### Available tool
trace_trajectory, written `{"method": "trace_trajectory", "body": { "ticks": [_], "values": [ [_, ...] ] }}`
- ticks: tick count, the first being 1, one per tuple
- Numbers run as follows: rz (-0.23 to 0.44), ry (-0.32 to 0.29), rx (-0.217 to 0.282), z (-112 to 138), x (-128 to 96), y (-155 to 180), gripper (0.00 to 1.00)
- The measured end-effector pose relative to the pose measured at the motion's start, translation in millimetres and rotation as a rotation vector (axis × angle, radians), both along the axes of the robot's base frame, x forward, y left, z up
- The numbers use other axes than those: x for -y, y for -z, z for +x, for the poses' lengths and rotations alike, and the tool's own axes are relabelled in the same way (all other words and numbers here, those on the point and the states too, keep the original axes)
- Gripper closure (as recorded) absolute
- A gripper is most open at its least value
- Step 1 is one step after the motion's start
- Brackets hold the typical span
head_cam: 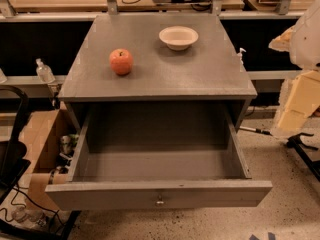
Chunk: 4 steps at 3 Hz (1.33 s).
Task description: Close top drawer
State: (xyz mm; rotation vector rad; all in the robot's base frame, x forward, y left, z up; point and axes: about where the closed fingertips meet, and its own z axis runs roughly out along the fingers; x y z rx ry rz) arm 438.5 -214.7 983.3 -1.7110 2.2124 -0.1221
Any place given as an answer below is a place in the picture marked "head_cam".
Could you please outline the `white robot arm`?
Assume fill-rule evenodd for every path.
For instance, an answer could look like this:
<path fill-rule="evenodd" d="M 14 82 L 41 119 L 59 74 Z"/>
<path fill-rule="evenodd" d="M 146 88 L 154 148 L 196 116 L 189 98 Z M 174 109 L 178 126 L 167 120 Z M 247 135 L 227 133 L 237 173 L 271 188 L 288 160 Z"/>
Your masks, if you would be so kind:
<path fill-rule="evenodd" d="M 271 134 L 286 138 L 298 134 L 320 107 L 320 0 L 315 0 L 298 21 L 269 43 L 269 48 L 288 52 L 292 64 L 302 69 L 281 87 L 279 108 Z"/>

